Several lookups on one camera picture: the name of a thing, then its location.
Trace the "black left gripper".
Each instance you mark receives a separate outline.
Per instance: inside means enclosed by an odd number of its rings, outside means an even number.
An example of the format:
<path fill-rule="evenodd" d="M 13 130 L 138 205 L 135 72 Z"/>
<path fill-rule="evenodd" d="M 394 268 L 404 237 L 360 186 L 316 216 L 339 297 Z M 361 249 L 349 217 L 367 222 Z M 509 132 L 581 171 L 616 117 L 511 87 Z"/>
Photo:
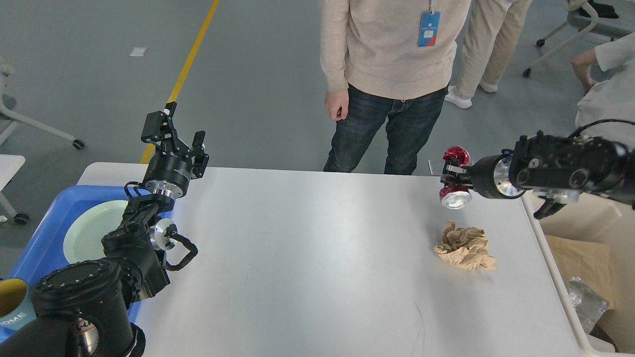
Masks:
<path fill-rule="evenodd" d="M 146 115 L 140 140 L 156 147 L 141 186 L 149 192 L 164 192 L 177 199 L 188 193 L 191 179 L 204 176 L 209 155 L 205 152 L 205 131 L 193 136 L 192 148 L 181 140 L 173 124 L 177 102 L 168 102 L 161 111 Z"/>

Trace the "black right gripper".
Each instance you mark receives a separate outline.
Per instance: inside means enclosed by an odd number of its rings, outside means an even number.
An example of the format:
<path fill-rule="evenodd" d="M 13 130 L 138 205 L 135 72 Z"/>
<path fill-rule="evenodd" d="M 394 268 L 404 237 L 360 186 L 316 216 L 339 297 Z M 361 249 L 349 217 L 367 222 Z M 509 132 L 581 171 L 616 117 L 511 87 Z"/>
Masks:
<path fill-rule="evenodd" d="M 485 157 L 470 166 L 444 164 L 440 176 L 442 191 L 472 189 L 490 199 L 516 199 L 526 190 L 515 187 L 509 170 L 512 156 Z"/>

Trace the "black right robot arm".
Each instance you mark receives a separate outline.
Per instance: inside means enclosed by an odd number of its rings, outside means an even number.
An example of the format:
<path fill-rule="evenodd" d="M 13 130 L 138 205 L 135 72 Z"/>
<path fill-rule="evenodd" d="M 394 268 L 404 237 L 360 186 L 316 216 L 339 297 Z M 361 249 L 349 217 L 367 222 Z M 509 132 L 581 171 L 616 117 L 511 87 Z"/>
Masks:
<path fill-rule="evenodd" d="M 443 155 L 440 201 L 460 209 L 471 192 L 489 199 L 517 199 L 526 191 L 544 203 L 533 216 L 542 219 L 576 203 L 586 192 L 633 205 L 635 200 L 634 152 L 625 144 L 600 136 L 584 136 L 589 125 L 569 136 L 521 136 L 513 149 L 470 162 L 462 147 L 449 147 Z"/>

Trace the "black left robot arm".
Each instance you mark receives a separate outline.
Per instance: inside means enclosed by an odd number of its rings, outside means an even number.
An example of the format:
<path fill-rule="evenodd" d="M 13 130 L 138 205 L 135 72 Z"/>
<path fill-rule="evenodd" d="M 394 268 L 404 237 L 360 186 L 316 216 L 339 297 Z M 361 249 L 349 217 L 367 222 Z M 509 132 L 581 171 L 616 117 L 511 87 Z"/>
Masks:
<path fill-rule="evenodd" d="M 146 116 L 141 141 L 155 147 L 142 181 L 125 183 L 120 225 L 102 237 L 105 257 L 70 264 L 33 288 L 35 319 L 1 344 L 3 357 L 140 357 L 146 338 L 129 320 L 132 303 L 156 296 L 198 250 L 161 218 L 204 175 L 204 131 L 191 145 L 173 124 L 177 103 Z"/>

